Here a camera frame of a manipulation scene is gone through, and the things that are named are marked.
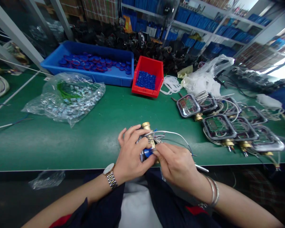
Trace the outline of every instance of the wristwatch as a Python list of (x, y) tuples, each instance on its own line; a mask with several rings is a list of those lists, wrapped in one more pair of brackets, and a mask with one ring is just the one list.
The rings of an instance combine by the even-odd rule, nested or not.
[(114, 167), (115, 167), (115, 164), (111, 163), (104, 169), (104, 175), (107, 177), (109, 185), (112, 189), (115, 189), (118, 187), (118, 184), (113, 174)]

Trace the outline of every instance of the silver watch band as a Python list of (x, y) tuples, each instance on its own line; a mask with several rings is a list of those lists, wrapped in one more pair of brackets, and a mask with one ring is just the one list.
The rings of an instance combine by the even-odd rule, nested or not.
[(112, 189), (115, 189), (115, 188), (118, 187), (118, 184), (117, 184), (117, 182), (116, 182), (116, 180), (115, 180), (113, 171), (112, 171), (109, 175), (107, 175), (107, 179), (108, 179), (109, 185), (110, 185), (110, 187), (111, 187)]

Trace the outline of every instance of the hand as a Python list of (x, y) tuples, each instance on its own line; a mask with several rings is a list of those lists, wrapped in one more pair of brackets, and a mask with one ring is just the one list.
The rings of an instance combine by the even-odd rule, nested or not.
[(154, 154), (161, 163), (163, 176), (188, 193), (198, 190), (203, 176), (197, 171), (188, 149), (167, 143), (156, 144)]
[(151, 148), (152, 145), (146, 137), (142, 138), (137, 144), (140, 135), (150, 133), (150, 130), (140, 129), (141, 125), (123, 129), (118, 136), (120, 144), (120, 153), (114, 168), (114, 176), (118, 185), (134, 178), (142, 176), (156, 160), (155, 155), (151, 155), (144, 162), (140, 161), (140, 153), (145, 148)]

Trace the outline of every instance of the green workbench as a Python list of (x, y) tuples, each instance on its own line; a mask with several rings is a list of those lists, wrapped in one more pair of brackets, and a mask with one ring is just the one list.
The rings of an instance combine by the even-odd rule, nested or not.
[[(26, 71), (19, 76), (5, 75), (11, 91), (0, 99), (7, 100), (34, 75)], [(0, 126), (13, 123), (25, 116), (24, 105), (39, 96), (45, 84), (43, 74), (35, 76), (8, 104), (0, 109)], [(235, 93), (236, 101), (256, 105), (253, 99), (240, 95), (236, 89), (221, 88), (221, 94)], [(197, 155), (195, 162), (201, 166), (260, 164), (254, 157), (244, 157), (236, 147), (236, 153), (210, 143), (202, 131), (202, 125), (193, 118), (180, 116), (171, 97), (178, 94), (159, 94), (157, 99), (131, 93), (131, 88), (106, 86), (106, 92), (95, 108), (71, 129), (68, 123), (55, 122), (46, 116), (30, 114), (33, 120), (0, 129), (0, 171), (67, 170), (105, 168), (115, 162), (120, 146), (119, 132), (131, 125), (150, 122), (151, 128), (181, 134)], [(285, 121), (269, 121), (265, 124), (278, 136), (285, 137)], [(166, 134), (166, 142), (185, 145), (176, 135)], [(261, 158), (264, 163), (271, 163)], [(285, 150), (281, 153), (285, 162)]]

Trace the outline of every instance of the clear plastic bag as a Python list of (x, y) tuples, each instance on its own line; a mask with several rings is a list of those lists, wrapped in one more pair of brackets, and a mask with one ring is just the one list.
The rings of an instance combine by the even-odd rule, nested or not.
[(234, 58), (220, 55), (210, 62), (207, 62), (197, 71), (188, 74), (181, 85), (187, 90), (188, 93), (197, 95), (203, 91), (209, 91), (214, 97), (220, 96), (220, 84), (213, 78), (222, 70), (232, 66)]
[(29, 101), (22, 112), (68, 122), (72, 128), (94, 108), (104, 93), (103, 83), (93, 83), (91, 78), (78, 73), (60, 73), (45, 83), (42, 94)]
[(43, 171), (36, 179), (30, 181), (29, 185), (34, 190), (56, 187), (65, 177), (64, 171)]

